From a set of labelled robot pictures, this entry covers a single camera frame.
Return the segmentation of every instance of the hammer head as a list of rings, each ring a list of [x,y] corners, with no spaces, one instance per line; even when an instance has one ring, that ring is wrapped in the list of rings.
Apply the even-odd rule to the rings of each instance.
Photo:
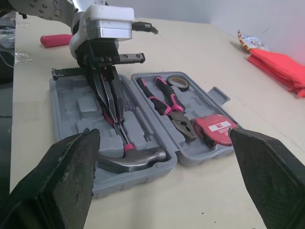
[[[123,158],[98,155],[98,166],[113,173],[129,173],[151,167],[157,162],[166,161],[166,152],[162,148],[138,152],[128,150]]]

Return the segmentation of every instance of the black gripper pad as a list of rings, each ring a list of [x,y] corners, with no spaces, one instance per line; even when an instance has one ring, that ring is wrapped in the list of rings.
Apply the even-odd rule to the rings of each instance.
[[[230,132],[244,184],[268,229],[305,229],[305,167],[277,139]]]
[[[0,229],[82,229],[99,147],[97,129],[52,145],[2,204]]]

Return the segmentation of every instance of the tool case compartment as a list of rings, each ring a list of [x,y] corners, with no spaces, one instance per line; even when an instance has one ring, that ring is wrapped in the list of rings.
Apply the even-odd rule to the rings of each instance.
[[[188,75],[182,72],[161,72],[161,73],[137,73],[132,75],[132,81],[137,85],[141,97],[149,105],[151,112],[158,118],[159,122],[167,131],[176,147],[178,161],[184,166],[195,166],[203,161],[216,157],[224,156],[233,152],[233,147],[216,145],[213,149],[209,148],[203,140],[198,136],[194,142],[187,143],[184,136],[177,131],[170,119],[163,115],[159,115],[154,109],[153,103],[146,98],[141,88],[137,84],[137,79],[145,80],[148,89],[159,99],[165,101],[163,93],[157,88],[154,80],[157,76],[162,77],[165,81],[171,76],[180,76],[189,81],[190,88],[186,92],[181,92],[177,87],[172,86],[178,99],[185,106],[185,116],[190,120],[197,117],[205,117],[209,115],[224,115],[230,118],[233,122],[237,122],[227,114],[221,105],[230,100],[222,91],[214,87],[208,93],[203,91]]]
[[[225,94],[218,88],[205,93],[184,73],[140,73],[134,74],[132,80],[120,75],[124,102],[129,107],[126,108],[129,111],[125,111],[123,123],[129,140],[137,150],[143,152],[163,148],[166,151],[167,160],[144,170],[121,174],[100,168],[97,161],[93,187],[94,198],[165,176],[174,168],[177,160],[184,166],[194,166],[207,159],[233,151],[233,147],[220,145],[210,149],[199,137],[194,142],[186,143],[184,136],[175,129],[171,120],[165,115],[160,116],[155,111],[152,102],[145,97],[136,82],[137,78],[144,78],[151,92],[160,99],[164,99],[162,92],[153,81],[156,76],[166,80],[173,74],[186,77],[190,82],[190,89],[187,92],[181,92],[173,87],[178,99],[186,107],[185,115],[188,118],[221,114],[232,119],[221,108],[221,105],[229,100]],[[98,153],[117,158],[123,156],[123,141],[103,117],[101,107],[84,75],[57,81],[51,79],[50,93],[57,141],[81,133],[85,128],[96,128],[101,133]]]

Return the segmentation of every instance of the black tape roll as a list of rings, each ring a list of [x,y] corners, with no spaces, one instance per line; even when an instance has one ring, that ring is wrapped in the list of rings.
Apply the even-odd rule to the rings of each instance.
[[[190,82],[183,76],[172,75],[167,78],[166,82],[170,86],[178,87],[182,92],[186,92],[190,88]]]

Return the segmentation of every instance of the pliers handle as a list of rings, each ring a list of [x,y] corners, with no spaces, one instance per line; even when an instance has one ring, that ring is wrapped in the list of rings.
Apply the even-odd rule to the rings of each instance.
[[[154,108],[160,115],[168,115],[170,111],[185,111],[185,106],[178,100],[173,88],[171,88],[161,77],[156,77],[156,86],[163,92],[169,105],[154,96],[148,89],[144,79],[137,79],[139,87],[143,90],[144,94],[154,104]]]

